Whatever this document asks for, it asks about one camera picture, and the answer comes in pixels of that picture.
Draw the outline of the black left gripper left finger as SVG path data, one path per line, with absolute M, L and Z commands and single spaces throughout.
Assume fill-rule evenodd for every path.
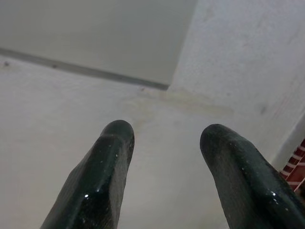
M 68 175 L 41 228 L 117 228 L 134 141 L 128 122 L 115 120 L 105 126 Z

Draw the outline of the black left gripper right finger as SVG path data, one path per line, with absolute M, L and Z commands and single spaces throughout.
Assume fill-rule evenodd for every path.
M 234 130 L 212 124 L 200 138 L 231 229 L 303 229 L 305 207 L 257 148 Z

